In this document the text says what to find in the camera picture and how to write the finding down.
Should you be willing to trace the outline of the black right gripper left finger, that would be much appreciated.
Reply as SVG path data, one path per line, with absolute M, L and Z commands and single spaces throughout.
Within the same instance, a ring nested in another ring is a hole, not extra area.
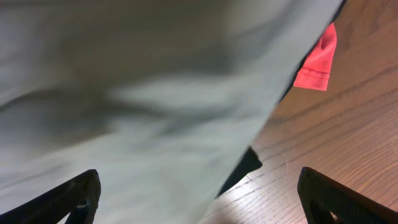
M 35 199 L 1 215 L 7 224 L 92 224 L 101 195 L 95 169 L 87 170 Z

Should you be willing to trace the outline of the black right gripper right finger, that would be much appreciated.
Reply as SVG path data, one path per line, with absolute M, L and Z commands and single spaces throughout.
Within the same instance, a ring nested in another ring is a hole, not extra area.
M 397 223 L 397 212 L 310 167 L 302 168 L 297 190 L 309 224 Z

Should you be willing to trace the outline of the khaki green shorts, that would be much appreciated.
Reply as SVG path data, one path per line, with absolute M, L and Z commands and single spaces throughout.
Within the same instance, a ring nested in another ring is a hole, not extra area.
M 340 1 L 2 1 L 1 211 L 88 169 L 96 223 L 198 223 Z

